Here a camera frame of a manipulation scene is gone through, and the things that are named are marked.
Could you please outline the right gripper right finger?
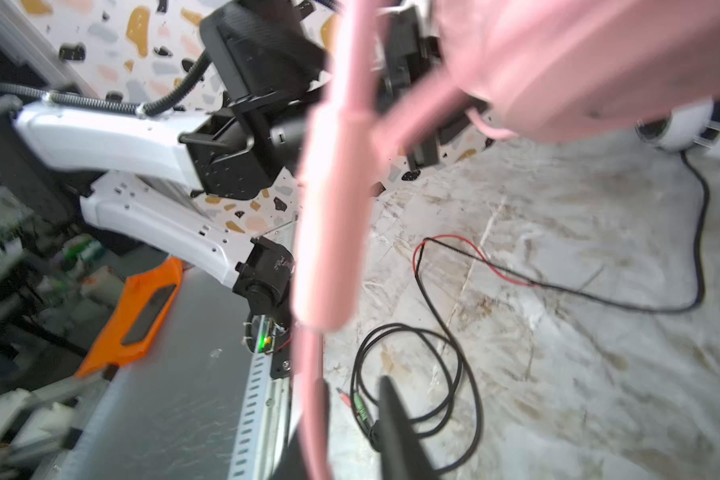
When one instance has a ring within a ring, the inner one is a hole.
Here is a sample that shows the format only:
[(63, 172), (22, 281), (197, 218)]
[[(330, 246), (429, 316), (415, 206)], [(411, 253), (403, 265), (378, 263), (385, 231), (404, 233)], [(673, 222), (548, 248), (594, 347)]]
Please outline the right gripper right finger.
[(393, 380), (379, 380), (379, 420), (376, 423), (383, 479), (437, 479), (438, 475), (413, 430)]

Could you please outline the pink headphones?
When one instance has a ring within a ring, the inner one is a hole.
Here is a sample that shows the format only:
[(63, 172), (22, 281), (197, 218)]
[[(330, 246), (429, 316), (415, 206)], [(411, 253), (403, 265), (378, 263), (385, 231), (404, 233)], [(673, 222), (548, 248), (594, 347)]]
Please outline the pink headphones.
[(319, 332), (341, 329), (356, 308), (384, 162), (465, 98), (491, 105), (495, 138), (557, 142), (720, 95), (720, 1), (440, 1), (442, 63), (378, 116), (378, 10), (345, 4), (302, 154), (291, 305)]

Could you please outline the white black headphones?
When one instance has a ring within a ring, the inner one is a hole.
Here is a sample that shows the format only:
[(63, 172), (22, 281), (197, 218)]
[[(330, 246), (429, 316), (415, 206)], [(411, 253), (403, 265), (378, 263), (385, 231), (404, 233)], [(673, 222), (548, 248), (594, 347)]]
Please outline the white black headphones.
[(705, 157), (720, 161), (720, 100), (702, 100), (673, 109), (664, 118), (638, 122), (635, 133), (658, 150), (679, 153), (699, 148)]

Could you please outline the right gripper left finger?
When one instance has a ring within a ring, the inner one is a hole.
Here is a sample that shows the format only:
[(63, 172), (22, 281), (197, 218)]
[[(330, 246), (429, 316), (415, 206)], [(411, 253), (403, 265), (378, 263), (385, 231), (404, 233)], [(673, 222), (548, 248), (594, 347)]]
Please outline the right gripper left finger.
[[(325, 380), (321, 380), (318, 385), (321, 388), (323, 396), (323, 407), (322, 407), (322, 425), (324, 439), (322, 442), (323, 450), (328, 452), (328, 430), (330, 423), (330, 387)], [(273, 480), (305, 480), (310, 479), (305, 458), (301, 448), (301, 431), (303, 425), (303, 419), (300, 418), (296, 424), (296, 428), (288, 441), (288, 445), (285, 448), (284, 454), (272, 473)]]

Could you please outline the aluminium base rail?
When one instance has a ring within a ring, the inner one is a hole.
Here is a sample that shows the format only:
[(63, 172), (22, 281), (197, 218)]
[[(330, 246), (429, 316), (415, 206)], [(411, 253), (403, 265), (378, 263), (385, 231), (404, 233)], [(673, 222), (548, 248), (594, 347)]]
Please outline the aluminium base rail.
[(291, 436), (292, 330), (254, 314), (244, 327), (243, 345), (251, 358), (228, 477), (269, 479)]

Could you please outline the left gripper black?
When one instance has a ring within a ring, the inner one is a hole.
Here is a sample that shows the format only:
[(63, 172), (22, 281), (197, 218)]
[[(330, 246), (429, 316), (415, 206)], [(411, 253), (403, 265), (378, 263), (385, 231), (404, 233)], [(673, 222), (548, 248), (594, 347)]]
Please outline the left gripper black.
[[(424, 8), (400, 1), (382, 17), (387, 21), (384, 63), (377, 91), (377, 112), (385, 114), (434, 66), (441, 63), (439, 41), (424, 26)], [(420, 171), (440, 163), (439, 148), (460, 135), (470, 120), (464, 111), (452, 113), (418, 144), (404, 150), (407, 168)]]

